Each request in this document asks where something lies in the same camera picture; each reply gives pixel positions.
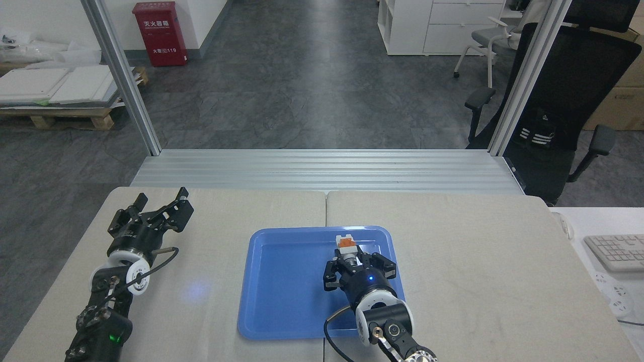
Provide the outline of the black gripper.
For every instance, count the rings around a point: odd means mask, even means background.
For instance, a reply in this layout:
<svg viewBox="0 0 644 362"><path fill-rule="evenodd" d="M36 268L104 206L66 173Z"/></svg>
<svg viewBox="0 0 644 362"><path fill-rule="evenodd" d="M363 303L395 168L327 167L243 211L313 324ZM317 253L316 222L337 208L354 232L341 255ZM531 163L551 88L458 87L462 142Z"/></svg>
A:
<svg viewBox="0 0 644 362"><path fill-rule="evenodd" d="M114 239L107 255L116 250L128 250L143 257L152 257L152 251L163 244L160 230L184 231L195 210L187 200L188 195L188 190L181 187L170 204L141 214L148 198L145 193L140 193L133 204L117 210L108 227L108 233ZM140 219L143 224L135 222Z"/></svg>
<svg viewBox="0 0 644 362"><path fill-rule="evenodd" d="M379 252L362 254L362 264L353 273L344 268L338 257L327 261L324 271L324 290L329 292L340 288L347 296L352 308L356 308L366 294L374 290L392 293L388 280L396 278L396 263Z"/></svg>

